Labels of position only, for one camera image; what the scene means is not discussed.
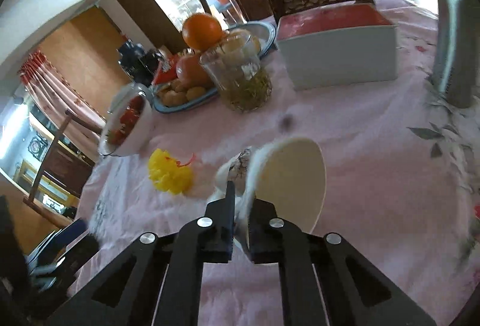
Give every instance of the metal screw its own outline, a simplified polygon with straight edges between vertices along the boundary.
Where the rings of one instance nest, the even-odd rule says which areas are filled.
[[[140,236],[140,242],[145,245],[151,244],[153,241],[155,241],[155,234],[153,233],[143,233]]]
[[[338,245],[342,242],[342,237],[340,237],[337,233],[330,233],[327,235],[327,242],[332,245]]]
[[[275,229],[279,229],[285,225],[285,222],[280,218],[273,218],[269,222],[270,226],[274,227]]]
[[[203,217],[197,220],[197,225],[200,227],[209,227],[211,226],[213,221],[210,218]]]

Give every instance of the red patterned curtain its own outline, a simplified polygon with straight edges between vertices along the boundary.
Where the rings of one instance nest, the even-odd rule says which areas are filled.
[[[18,74],[35,104],[57,127],[65,119],[66,109],[94,125],[105,125],[105,120],[67,83],[40,50],[28,56]],[[75,122],[68,125],[64,134],[87,157],[97,160],[97,134]]]

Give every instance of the glass cup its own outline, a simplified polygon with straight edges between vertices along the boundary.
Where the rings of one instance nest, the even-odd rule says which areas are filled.
[[[253,111],[270,97],[270,77],[247,31],[230,35],[205,51],[200,64],[215,83],[223,102],[235,111]]]

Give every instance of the yellow flower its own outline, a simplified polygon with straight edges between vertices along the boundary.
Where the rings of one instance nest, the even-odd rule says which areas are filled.
[[[181,165],[168,151],[157,149],[148,160],[148,177],[159,191],[172,194],[185,192],[194,180],[194,173],[188,166],[192,160],[193,157],[187,164]]]

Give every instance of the orange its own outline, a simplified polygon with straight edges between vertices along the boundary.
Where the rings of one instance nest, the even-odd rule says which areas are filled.
[[[212,15],[193,14],[183,23],[181,34],[189,47],[204,52],[222,39],[223,31]]]

